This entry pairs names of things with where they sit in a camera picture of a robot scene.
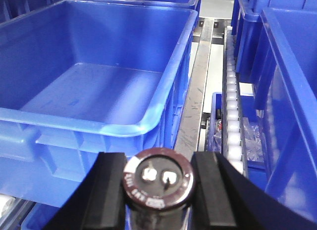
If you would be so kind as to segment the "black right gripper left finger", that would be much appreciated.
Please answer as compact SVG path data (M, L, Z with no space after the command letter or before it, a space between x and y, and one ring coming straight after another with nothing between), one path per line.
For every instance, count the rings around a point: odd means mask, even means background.
M124 153L99 153L87 176L44 226L46 230L123 230Z

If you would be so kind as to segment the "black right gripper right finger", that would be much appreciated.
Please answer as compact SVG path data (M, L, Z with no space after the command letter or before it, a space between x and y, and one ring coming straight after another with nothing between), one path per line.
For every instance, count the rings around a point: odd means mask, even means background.
M315 230L316 223L291 211L240 174L218 152L192 157L196 188L193 230Z

